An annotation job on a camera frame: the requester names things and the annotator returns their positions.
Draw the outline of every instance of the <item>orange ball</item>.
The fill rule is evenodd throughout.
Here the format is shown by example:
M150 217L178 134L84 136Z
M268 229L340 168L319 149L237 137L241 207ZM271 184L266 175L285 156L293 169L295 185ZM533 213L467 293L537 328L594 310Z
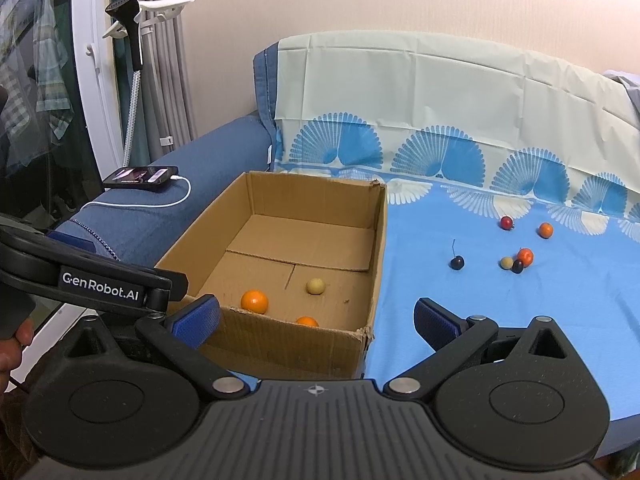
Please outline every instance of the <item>orange ball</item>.
M318 325L318 322L315 319L313 319L312 317L309 317L309 316L299 317L296 320L296 323L298 323L300 325L307 325L307 326L320 326L320 325Z
M527 248L520 249L516 259L520 260L525 267L529 267L533 263L533 251Z
M256 314L264 314L269 307L269 298L260 290L248 290L242 295L240 306Z
M554 227L549 223L549 222L543 222L542 224L540 224L540 227L538 228L538 234L544 238L545 240L547 238L551 238L551 235L554 233Z

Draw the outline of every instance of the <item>white cable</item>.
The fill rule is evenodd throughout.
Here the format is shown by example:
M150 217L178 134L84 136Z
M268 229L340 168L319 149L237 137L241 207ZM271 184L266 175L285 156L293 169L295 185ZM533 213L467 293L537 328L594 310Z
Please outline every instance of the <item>white cable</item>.
M85 207L87 207L88 205L94 204L94 205L105 205L108 207L143 207L145 209L157 209L157 208L161 208L161 207L172 207L174 205L178 205L182 202L184 202L185 200L188 199L189 195L191 194L191 182L189 182L188 178L185 178L183 176L179 176L179 175L174 175L171 177L171 180L184 180L187 183L188 189L187 189L187 194L185 196L183 196L180 200L176 201L176 202L171 202L170 204L109 204L108 202L87 202L86 204L84 204L81 208L80 211L82 211L82 209L84 209Z
M133 73L133 81L131 83L131 98L129 102L129 119L127 119L127 135L124 142L124 163L123 168L129 165L131 158L131 147L133 145L133 130L136 127L136 112L138 111L138 94L140 93L140 77L142 71L137 70Z

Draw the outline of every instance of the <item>green curtain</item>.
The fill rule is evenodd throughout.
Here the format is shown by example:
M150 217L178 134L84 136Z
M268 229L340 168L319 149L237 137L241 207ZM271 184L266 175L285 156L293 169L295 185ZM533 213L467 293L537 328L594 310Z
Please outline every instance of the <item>green curtain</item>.
M116 80L118 83L118 97L120 99L120 121L122 123L122 142L127 133L127 118L129 117L129 102L131 96L131 81L133 68L129 40L113 40L113 53L116 65ZM145 113L142 107L142 96L138 96L138 109L136 112L136 126L131 145L130 166L146 166L150 163L149 147L146 142Z

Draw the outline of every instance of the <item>phone screen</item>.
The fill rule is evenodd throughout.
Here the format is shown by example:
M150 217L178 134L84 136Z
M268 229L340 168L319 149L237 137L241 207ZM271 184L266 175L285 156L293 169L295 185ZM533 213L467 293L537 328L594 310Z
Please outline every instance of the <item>phone screen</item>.
M112 180L120 184L153 184L168 171L167 168L123 168Z

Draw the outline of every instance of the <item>metal screw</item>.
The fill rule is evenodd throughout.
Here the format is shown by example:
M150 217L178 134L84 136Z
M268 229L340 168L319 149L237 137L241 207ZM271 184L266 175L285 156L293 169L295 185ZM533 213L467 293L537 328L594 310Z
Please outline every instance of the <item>metal screw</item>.
M213 389L221 394L236 394L244 388L244 383L237 377L220 377L213 381Z
M389 382L389 389L396 394L412 394L420 389L420 382L412 377L396 377Z

